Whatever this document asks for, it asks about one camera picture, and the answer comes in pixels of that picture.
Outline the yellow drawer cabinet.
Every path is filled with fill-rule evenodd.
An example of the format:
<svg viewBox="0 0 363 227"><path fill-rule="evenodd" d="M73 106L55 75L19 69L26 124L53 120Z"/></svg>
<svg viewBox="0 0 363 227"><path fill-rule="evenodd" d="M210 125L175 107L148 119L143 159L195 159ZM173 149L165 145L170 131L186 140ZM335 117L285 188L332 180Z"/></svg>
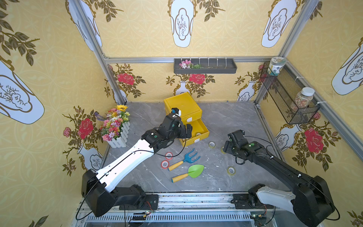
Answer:
<svg viewBox="0 0 363 227"><path fill-rule="evenodd" d="M198 106L189 93L182 93L180 95L165 99L164 108L166 114L169 114L172 108L178 108L181 110L181 120L183 124L192 125L192 137L187 140L180 139L180 142L182 144L186 144L186 147L206 139L209 136L209 130L201 119L202 109Z"/></svg>

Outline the red tape roll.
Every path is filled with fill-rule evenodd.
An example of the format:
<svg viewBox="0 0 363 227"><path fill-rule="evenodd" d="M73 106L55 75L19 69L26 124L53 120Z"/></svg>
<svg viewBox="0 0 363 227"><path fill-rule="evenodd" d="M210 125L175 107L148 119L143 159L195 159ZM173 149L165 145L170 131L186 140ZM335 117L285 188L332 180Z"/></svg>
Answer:
<svg viewBox="0 0 363 227"><path fill-rule="evenodd" d="M166 158L167 160L172 160L172 158L173 158L173 154L172 154L171 152L167 152L167 153L165 154L165 158Z"/></svg>
<svg viewBox="0 0 363 227"><path fill-rule="evenodd" d="M164 161L162 161L162 163L161 163L161 168L162 169L167 169L169 167L169 162L168 162L168 160L164 160Z"/></svg>

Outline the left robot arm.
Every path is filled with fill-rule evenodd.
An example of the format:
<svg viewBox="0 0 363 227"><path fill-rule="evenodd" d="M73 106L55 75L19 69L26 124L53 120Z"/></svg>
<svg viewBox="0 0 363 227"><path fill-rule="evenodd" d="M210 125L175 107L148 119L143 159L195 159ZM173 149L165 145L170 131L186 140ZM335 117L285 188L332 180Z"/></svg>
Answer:
<svg viewBox="0 0 363 227"><path fill-rule="evenodd" d="M82 177L83 202L96 217L105 215L115 206L141 209L146 203L146 193L139 185L118 187L120 181L146 159L168 148L176 139L190 139L192 125L183 124L176 113L168 114L159 127L146 131L136 144L114 162Z"/></svg>

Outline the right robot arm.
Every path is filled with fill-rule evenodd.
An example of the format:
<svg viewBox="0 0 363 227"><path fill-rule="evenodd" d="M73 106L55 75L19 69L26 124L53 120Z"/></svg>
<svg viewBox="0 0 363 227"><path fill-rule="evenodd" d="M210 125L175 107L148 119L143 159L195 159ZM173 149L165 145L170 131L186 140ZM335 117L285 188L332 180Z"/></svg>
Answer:
<svg viewBox="0 0 363 227"><path fill-rule="evenodd" d="M243 130L228 134L224 152L262 167L288 187L289 191L281 191L263 184L254 186L249 192L261 203L293 213L308 227L317 227L337 211L323 178L311 177L296 170L275 158L257 141L248 142Z"/></svg>

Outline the blue toy garden fork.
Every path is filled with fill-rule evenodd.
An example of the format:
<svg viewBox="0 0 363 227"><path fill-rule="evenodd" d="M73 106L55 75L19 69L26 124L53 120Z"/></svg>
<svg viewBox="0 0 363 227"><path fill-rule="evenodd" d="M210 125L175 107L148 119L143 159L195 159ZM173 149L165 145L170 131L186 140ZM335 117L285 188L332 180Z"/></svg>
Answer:
<svg viewBox="0 0 363 227"><path fill-rule="evenodd" d="M178 163L175 163L171 166L168 167L169 171L172 171L174 169L176 169L177 167L179 167L180 165L182 165L183 163L194 163L197 160L200 159L200 156L198 156L198 153L195 152L195 149L193 149L192 151L188 152L187 154L184 155L184 159L182 161L179 161Z"/></svg>

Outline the green toy garden shovel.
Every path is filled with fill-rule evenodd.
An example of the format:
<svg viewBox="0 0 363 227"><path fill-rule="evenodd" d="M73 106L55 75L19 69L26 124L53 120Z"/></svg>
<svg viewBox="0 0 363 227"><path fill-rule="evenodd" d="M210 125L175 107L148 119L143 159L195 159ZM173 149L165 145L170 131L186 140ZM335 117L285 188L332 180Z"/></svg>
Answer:
<svg viewBox="0 0 363 227"><path fill-rule="evenodd" d="M174 178L172 178L172 183L175 183L175 182L178 182L184 178L187 178L187 177L191 177L191 178L197 178L198 176L201 175L201 173L203 172L205 166L204 165L192 165L188 168L188 173L186 174L183 174L183 175L180 175L180 176L176 176Z"/></svg>

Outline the flower basket white fence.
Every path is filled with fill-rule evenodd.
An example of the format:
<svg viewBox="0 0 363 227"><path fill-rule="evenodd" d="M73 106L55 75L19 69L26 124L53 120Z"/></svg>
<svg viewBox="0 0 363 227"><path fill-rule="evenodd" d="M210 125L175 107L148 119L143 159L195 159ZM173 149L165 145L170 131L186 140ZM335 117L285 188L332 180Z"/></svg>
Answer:
<svg viewBox="0 0 363 227"><path fill-rule="evenodd" d="M112 148L126 147L130 130L130 113L127 112L126 105L117 105L110 109L106 116L98 115L97 119L102 122L102 140L107 142Z"/></svg>

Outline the pink artificial flowers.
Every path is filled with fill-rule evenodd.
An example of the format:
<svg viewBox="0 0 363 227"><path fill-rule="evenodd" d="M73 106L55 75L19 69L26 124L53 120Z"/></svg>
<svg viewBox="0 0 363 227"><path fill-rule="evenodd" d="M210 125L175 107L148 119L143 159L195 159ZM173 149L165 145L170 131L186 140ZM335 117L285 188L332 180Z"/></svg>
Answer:
<svg viewBox="0 0 363 227"><path fill-rule="evenodd" d="M182 69L201 69L202 68L202 66L200 64L194 64L190 60L181 61L179 66Z"/></svg>

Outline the white lid snack jar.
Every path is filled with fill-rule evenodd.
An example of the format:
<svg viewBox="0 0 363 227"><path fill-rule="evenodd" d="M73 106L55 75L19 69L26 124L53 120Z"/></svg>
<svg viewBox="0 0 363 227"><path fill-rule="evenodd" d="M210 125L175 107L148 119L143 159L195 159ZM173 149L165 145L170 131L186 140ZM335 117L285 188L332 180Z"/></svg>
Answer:
<svg viewBox="0 0 363 227"><path fill-rule="evenodd" d="M312 101L313 96L315 94L315 90L310 87L304 87L298 92L296 98L292 103L292 107L294 109L306 108L309 103Z"/></svg>

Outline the jar with patterned lid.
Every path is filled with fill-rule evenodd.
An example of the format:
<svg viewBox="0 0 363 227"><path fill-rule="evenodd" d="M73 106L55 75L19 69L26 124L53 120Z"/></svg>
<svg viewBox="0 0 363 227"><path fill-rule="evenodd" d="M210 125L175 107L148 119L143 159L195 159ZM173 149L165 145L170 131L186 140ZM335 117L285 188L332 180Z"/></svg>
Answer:
<svg viewBox="0 0 363 227"><path fill-rule="evenodd" d="M286 64L286 58L284 57L273 57L270 60L269 66L267 68L267 74L271 76L277 76Z"/></svg>

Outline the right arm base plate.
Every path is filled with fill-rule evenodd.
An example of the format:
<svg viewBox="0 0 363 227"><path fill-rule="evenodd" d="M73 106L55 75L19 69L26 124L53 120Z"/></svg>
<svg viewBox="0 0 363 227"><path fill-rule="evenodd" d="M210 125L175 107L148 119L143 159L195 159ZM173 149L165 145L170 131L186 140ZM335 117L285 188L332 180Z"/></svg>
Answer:
<svg viewBox="0 0 363 227"><path fill-rule="evenodd" d="M236 209L274 209L274 206L261 203L256 195L251 194L233 194L230 203Z"/></svg>

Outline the grey wall shelf tray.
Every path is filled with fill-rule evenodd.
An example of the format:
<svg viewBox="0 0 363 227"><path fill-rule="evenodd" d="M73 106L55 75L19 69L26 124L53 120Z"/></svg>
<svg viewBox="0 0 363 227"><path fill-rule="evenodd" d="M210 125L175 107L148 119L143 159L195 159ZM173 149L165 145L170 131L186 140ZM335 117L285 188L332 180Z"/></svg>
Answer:
<svg viewBox="0 0 363 227"><path fill-rule="evenodd" d="M190 60L194 64L200 64L201 69L182 69L181 61ZM198 58L174 58L175 74L235 74L237 65L233 58L226 57L198 57Z"/></svg>

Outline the aluminium rail frame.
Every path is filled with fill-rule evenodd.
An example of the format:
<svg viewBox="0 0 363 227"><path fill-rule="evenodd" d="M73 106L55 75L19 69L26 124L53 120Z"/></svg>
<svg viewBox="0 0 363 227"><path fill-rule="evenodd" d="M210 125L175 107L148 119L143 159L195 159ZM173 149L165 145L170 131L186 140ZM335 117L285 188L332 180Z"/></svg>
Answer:
<svg viewBox="0 0 363 227"><path fill-rule="evenodd" d="M105 215L96 217L83 204L77 209L72 227L131 226L151 224L181 224L213 222L221 226L236 224L248 227L302 227L304 224L294 214L278 207L274 209L236 209L230 201L233 194L246 192L182 192L148 193L159 195L156 211L141 210L130 206L115 206Z"/></svg>

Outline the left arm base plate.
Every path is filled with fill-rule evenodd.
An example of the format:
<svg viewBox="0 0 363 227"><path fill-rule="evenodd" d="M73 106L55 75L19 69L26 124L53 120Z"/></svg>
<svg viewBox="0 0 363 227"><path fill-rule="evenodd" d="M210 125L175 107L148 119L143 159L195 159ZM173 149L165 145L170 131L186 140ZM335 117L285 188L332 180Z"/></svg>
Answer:
<svg viewBox="0 0 363 227"><path fill-rule="evenodd" d="M159 195L147 194L145 201L142 203L141 210L156 211L158 209Z"/></svg>

